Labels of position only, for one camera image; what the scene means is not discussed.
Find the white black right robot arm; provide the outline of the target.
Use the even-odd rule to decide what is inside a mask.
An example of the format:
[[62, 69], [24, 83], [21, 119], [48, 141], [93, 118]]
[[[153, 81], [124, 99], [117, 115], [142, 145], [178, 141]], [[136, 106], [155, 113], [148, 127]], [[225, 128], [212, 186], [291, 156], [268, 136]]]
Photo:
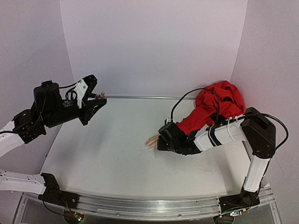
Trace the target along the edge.
[[181, 155], [200, 154], [233, 142], [244, 142], [252, 150], [252, 158], [240, 194], [243, 203], [257, 198], [260, 183], [276, 151], [276, 127], [256, 108], [244, 115], [185, 134], [177, 124], [169, 122], [159, 129], [157, 148]]

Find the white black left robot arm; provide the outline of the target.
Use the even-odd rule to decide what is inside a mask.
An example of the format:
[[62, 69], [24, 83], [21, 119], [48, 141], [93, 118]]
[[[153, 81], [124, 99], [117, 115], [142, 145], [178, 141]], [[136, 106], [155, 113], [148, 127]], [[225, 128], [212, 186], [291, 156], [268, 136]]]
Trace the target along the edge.
[[[31, 108], [15, 115], [1, 129], [1, 157], [45, 136], [47, 128], [75, 119], [86, 126], [98, 110], [107, 104], [103, 92], [93, 93], [97, 82], [95, 75], [88, 75], [65, 87], [51, 80], [42, 82], [33, 90]], [[63, 200], [63, 193], [54, 175], [47, 173], [27, 175], [1, 170], [0, 190], [46, 196], [54, 204]]]

